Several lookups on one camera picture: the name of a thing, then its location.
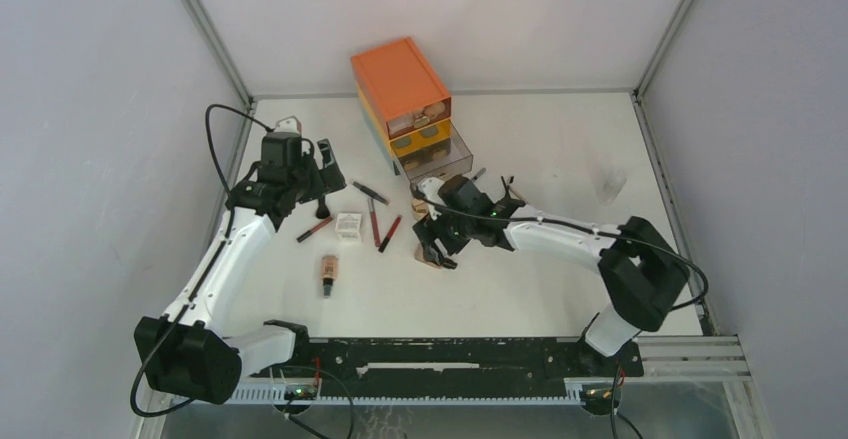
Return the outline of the gold lid cream jar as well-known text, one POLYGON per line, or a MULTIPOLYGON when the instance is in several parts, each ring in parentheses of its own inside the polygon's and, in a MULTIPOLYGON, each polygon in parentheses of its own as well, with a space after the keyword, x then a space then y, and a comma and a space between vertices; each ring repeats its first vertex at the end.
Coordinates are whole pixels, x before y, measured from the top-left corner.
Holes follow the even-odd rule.
POLYGON ((411 201, 412 215, 415 221, 419 221, 429 215, 428 204, 420 199, 411 201))

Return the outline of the clear top drawer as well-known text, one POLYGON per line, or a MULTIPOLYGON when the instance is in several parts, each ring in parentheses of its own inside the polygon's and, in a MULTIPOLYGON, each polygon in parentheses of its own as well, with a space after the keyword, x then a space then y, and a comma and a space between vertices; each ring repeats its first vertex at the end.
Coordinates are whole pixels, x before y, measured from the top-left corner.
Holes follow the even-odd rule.
POLYGON ((393 117, 386 123, 388 137, 394 139, 447 119, 451 116, 451 106, 452 100, 448 98, 393 117))

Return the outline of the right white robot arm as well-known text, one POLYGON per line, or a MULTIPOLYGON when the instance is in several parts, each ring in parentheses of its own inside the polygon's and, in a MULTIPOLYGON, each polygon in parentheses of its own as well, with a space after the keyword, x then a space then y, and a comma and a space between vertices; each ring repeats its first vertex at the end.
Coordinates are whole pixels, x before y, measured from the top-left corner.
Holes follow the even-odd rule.
POLYGON ((457 175, 428 178, 410 187, 427 208, 413 231, 424 261, 454 269, 454 255, 472 241, 511 252, 545 253, 597 274, 608 305, 588 324, 579 365, 605 374, 618 353, 642 332, 656 332, 675 309, 694 267, 672 250, 646 219, 622 225, 552 216, 511 193, 492 200, 474 181, 457 175))

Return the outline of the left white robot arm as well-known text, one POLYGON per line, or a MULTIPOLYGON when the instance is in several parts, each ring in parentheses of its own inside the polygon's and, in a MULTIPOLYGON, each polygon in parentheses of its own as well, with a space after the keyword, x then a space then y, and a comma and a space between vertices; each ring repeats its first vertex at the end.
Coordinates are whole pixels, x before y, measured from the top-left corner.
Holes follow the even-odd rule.
POLYGON ((183 291, 158 317, 134 330, 141 367, 133 381, 187 400, 223 404, 242 378, 277 365, 298 376, 311 366, 303 326, 267 320, 252 332, 227 337, 224 324, 246 274, 300 204, 346 186, 329 140, 270 132, 259 160, 228 193, 216 239, 183 291))

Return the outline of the orange three-drawer organizer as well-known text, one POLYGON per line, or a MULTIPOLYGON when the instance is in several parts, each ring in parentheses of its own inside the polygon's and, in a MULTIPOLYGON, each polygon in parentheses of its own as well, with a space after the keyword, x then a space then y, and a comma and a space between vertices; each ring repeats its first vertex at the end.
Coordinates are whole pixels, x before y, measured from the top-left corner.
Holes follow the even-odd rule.
POLYGON ((453 97, 413 38, 407 36, 353 55, 350 64, 357 95, 382 152, 393 163, 392 144, 435 124, 390 139, 389 119, 453 97))

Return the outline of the BB cream tube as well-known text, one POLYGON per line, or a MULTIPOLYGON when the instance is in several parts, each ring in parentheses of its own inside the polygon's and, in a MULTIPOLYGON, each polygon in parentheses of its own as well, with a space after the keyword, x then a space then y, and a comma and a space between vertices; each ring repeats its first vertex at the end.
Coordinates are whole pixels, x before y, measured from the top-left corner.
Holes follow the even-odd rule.
POLYGON ((338 278, 339 260, 334 255, 324 256, 321 260, 321 286, 324 298, 330 298, 334 284, 338 278))

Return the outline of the clear drawer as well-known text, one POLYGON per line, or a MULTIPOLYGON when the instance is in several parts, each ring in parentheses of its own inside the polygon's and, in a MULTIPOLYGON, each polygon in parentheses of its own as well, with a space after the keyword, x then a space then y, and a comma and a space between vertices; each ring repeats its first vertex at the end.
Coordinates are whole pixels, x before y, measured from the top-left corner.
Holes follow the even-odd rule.
POLYGON ((448 98, 393 117, 386 123, 388 137, 394 139, 447 119, 451 116, 451 106, 452 100, 448 98))
POLYGON ((474 155, 456 128, 447 123, 430 126, 392 144, 393 171, 410 183, 436 177, 447 180, 471 171, 474 155))

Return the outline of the small white box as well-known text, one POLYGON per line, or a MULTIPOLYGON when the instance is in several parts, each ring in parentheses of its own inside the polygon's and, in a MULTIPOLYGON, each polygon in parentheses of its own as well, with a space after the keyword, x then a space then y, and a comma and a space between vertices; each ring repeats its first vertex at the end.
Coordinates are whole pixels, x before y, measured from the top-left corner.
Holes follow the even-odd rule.
POLYGON ((335 233, 341 242, 361 242, 361 229, 361 213, 342 212, 335 218, 335 233))

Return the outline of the red lipstick black cap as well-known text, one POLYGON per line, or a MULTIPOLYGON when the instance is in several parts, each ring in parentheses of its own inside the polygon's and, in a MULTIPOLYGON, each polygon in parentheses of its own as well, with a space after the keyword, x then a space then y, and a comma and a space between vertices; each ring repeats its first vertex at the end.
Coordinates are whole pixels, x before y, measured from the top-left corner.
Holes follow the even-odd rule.
POLYGON ((398 229, 398 227, 399 227, 399 225, 400 225, 400 223, 401 223, 402 219, 403 219, 403 216, 402 216, 402 215, 398 215, 398 216, 397 216, 397 217, 393 220, 393 222, 392 222, 392 224, 391 224, 391 226, 390 226, 390 228, 389 228, 388 232, 386 233, 385 237, 382 239, 382 241, 381 241, 380 245, 378 246, 378 251, 379 251, 380 253, 383 253, 383 252, 387 249, 387 247, 388 247, 388 245, 389 245, 389 243, 390 243, 390 241, 391 241, 392 237, 395 235, 395 233, 396 233, 396 231, 397 231, 397 229, 398 229))

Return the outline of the beige foundation tube black cap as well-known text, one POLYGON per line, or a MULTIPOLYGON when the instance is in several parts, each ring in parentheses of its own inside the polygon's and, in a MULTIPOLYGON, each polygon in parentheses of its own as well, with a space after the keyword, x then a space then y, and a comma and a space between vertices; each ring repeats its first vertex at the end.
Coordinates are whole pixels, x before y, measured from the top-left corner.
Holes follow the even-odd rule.
POLYGON ((419 245, 415 250, 414 258, 436 269, 455 270, 457 268, 457 263, 446 257, 437 247, 419 245))

